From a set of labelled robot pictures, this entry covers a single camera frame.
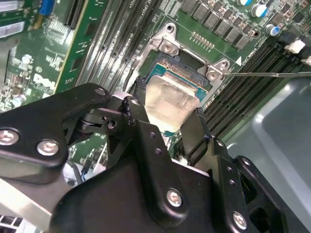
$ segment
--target black slot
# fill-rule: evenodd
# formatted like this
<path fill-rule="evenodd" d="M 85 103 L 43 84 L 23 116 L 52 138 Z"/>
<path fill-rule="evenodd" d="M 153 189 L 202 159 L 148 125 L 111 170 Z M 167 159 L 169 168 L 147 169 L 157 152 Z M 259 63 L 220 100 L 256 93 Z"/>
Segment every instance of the black slot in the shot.
<path fill-rule="evenodd" d="M 83 8 L 85 0 L 71 0 L 71 4 L 66 12 L 65 25 L 70 29 L 75 29 Z"/>

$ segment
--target motherboard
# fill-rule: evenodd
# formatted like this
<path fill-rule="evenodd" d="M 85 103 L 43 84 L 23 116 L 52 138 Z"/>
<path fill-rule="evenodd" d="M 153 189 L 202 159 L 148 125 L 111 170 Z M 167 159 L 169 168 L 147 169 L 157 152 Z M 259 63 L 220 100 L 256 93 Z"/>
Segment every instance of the motherboard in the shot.
<path fill-rule="evenodd" d="M 308 0 L 0 1 L 1 112 L 84 83 L 128 91 L 141 78 L 173 157 L 195 108 L 224 138 L 288 81 L 224 74 L 309 66 Z M 71 160 L 104 163 L 105 142 L 94 134 Z"/>

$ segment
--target green circuit board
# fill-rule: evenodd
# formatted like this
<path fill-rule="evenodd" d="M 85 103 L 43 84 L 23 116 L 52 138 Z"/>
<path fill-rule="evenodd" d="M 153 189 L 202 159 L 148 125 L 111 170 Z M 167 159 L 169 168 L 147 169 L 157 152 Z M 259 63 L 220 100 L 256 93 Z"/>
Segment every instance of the green circuit board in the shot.
<path fill-rule="evenodd" d="M 6 25 L 25 21 L 25 30 L 0 39 L 0 43 L 7 43 L 10 38 L 18 39 L 16 47 L 0 53 L 0 57 L 5 53 L 9 55 L 7 62 L 1 62 L 1 68 L 6 68 L 4 83 L 0 85 L 1 112 L 65 91 L 79 74 L 106 1 L 84 1 L 75 30 L 64 25 L 70 3 L 55 1 L 51 15 L 44 17 L 41 27 L 36 30 L 39 1 L 25 1 L 20 10 L 6 13 L 6 19 L 10 19 Z M 70 154 L 74 155 L 75 162 L 83 163 L 80 157 L 85 158 L 92 149 L 93 152 L 100 150 L 104 144 L 103 136 L 96 134 L 92 140 L 71 148 Z"/>
<path fill-rule="evenodd" d="M 238 72 L 256 54 L 269 37 L 268 24 L 310 37 L 307 0 L 253 0 L 247 6 L 233 0 L 85 0 L 75 29 L 64 24 L 72 1 L 55 0 L 51 15 L 36 30 L 42 1 L 22 2 L 17 11 L 0 13 L 0 27 L 25 21 L 23 32 L 0 39 L 0 43 L 9 38 L 19 42 L 10 50 L 7 64 L 0 59 L 7 68 L 0 88 L 1 112 L 87 82 L 112 92 L 122 89 L 128 76 L 131 81 L 144 76 L 155 62 L 158 52 L 152 50 L 137 73 L 130 75 L 135 60 L 167 23 L 176 26 L 176 41 L 196 56 L 211 64 L 227 59 L 228 72 Z M 255 4 L 267 5 L 265 17 L 251 16 Z M 206 12 L 199 16 L 202 7 Z M 212 14 L 217 22 L 211 27 L 207 21 Z M 231 31 L 237 33 L 234 40 Z M 103 136 L 96 134 L 73 147 L 71 155 L 82 163 L 103 146 Z"/>

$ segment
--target integrated circuit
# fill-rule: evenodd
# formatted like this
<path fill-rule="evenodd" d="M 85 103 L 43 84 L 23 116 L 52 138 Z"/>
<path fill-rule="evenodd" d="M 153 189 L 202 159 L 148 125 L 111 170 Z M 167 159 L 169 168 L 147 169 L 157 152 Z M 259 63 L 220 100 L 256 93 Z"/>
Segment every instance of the integrated circuit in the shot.
<path fill-rule="evenodd" d="M 230 18 L 230 16 L 232 15 L 232 11 L 230 10 L 230 9 L 228 9 L 226 12 L 225 12 L 225 14 L 224 14 L 224 18 L 225 19 L 229 19 Z"/>
<path fill-rule="evenodd" d="M 301 12 L 298 12 L 294 17 L 293 17 L 293 21 L 295 21 L 296 23 L 300 23 L 303 20 L 304 16 Z"/>
<path fill-rule="evenodd" d="M 196 0 L 185 0 L 184 4 L 181 6 L 181 9 L 186 12 L 190 13 L 196 3 Z"/>
<path fill-rule="evenodd" d="M 240 40 L 238 40 L 238 42 L 235 44 L 235 47 L 237 47 L 239 50 L 242 50 L 249 41 L 250 39 L 248 38 L 248 36 L 244 35 Z"/>
<path fill-rule="evenodd" d="M 272 23 L 275 25 L 280 24 L 284 19 L 284 16 L 281 13 L 276 13 L 272 18 Z"/>
<path fill-rule="evenodd" d="M 243 19 L 241 17 L 237 17 L 237 19 L 234 21 L 233 25 L 238 27 L 242 23 Z"/>
<path fill-rule="evenodd" d="M 246 27 L 244 28 L 243 32 L 244 32 L 245 34 L 248 34 L 250 30 L 252 30 L 252 26 L 248 24 L 248 25 L 246 25 Z"/>
<path fill-rule="evenodd" d="M 207 18 L 206 22 L 204 23 L 204 26 L 212 29 L 216 23 L 219 20 L 219 16 L 216 15 L 214 12 L 212 14 L 210 14 L 210 16 Z"/>
<path fill-rule="evenodd" d="M 193 14 L 193 18 L 195 18 L 198 21 L 202 21 L 208 14 L 208 12 L 209 12 L 209 9 L 203 4 L 200 4 L 198 9 Z"/>
<path fill-rule="evenodd" d="M 285 14 L 285 13 L 290 9 L 290 7 L 291 7 L 291 6 L 290 6 L 289 4 L 286 3 L 286 4 L 283 6 L 283 8 L 281 9 L 281 12 Z"/>
<path fill-rule="evenodd" d="M 222 22 L 219 24 L 219 26 L 215 30 L 215 33 L 220 36 L 223 36 L 229 27 L 230 27 L 230 24 L 227 21 L 222 20 Z"/>
<path fill-rule="evenodd" d="M 218 12 L 220 10 L 220 8 L 223 6 L 224 5 L 220 1 L 218 1 L 218 2 L 216 2 L 215 6 L 213 7 L 213 10 Z"/>
<path fill-rule="evenodd" d="M 233 44 L 233 42 L 238 38 L 239 35 L 239 30 L 236 28 L 232 28 L 228 35 L 225 37 L 225 39 Z"/>

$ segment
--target bolt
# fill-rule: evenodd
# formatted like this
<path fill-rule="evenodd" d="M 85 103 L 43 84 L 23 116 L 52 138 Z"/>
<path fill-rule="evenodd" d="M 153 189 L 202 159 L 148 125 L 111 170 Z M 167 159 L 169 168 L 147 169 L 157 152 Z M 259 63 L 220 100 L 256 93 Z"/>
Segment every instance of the bolt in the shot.
<path fill-rule="evenodd" d="M 211 70 L 207 73 L 207 79 L 210 80 L 210 81 L 214 81 L 216 80 L 216 74 L 215 74 L 215 71 L 214 70 Z"/>
<path fill-rule="evenodd" d="M 95 91 L 97 94 L 100 94 L 102 96 L 106 95 L 105 90 L 102 88 L 97 88 Z"/>
<path fill-rule="evenodd" d="M 224 144 L 223 144 L 220 140 L 217 140 L 217 143 L 218 143 L 218 145 L 221 146 L 221 147 L 224 146 Z"/>
<path fill-rule="evenodd" d="M 58 150 L 58 145 L 51 140 L 44 140 L 37 145 L 37 151 L 45 156 L 55 155 Z"/>
<path fill-rule="evenodd" d="M 182 204 L 181 196 L 174 190 L 170 189 L 169 191 L 167 191 L 166 198 L 169 203 L 174 207 L 179 207 Z"/>
<path fill-rule="evenodd" d="M 13 130 L 0 131 L 0 145 L 9 146 L 13 145 L 19 140 L 19 135 Z"/>
<path fill-rule="evenodd" d="M 140 102 L 137 99 L 131 99 L 131 102 L 136 105 L 140 105 Z"/>
<path fill-rule="evenodd" d="M 172 47 L 169 44 L 164 45 L 164 52 L 170 53 L 172 51 Z"/>
<path fill-rule="evenodd" d="M 241 230 L 246 230 L 247 228 L 247 224 L 246 224 L 246 221 L 244 219 L 244 217 L 238 213 L 238 212 L 233 212 L 232 214 L 233 216 L 233 220 L 235 222 L 235 224 L 241 229 Z"/>
<path fill-rule="evenodd" d="M 248 161 L 247 159 L 245 159 L 245 158 L 243 158 L 243 162 L 244 162 L 246 165 L 248 165 L 248 166 L 251 165 L 251 164 L 249 163 L 249 161 Z"/>

